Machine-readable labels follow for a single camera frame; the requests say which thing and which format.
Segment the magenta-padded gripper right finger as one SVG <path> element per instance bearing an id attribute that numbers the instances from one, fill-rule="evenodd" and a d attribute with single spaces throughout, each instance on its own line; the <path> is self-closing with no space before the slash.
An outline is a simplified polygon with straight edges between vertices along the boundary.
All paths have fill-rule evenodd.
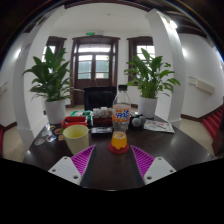
<path id="1" fill-rule="evenodd" d="M 134 145 L 131 148 L 145 184 L 150 184 L 175 172 L 175 169 L 163 157 L 153 157 Z"/>

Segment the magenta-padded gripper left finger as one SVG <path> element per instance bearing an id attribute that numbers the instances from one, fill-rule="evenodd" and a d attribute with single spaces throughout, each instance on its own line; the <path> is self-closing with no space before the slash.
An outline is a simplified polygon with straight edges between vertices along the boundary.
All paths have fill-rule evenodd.
<path id="1" fill-rule="evenodd" d="M 53 165 L 49 172 L 70 181 L 76 185 L 81 183 L 82 177 L 87 170 L 91 154 L 95 146 L 92 145 L 72 157 L 63 156 L 55 165 Z"/>

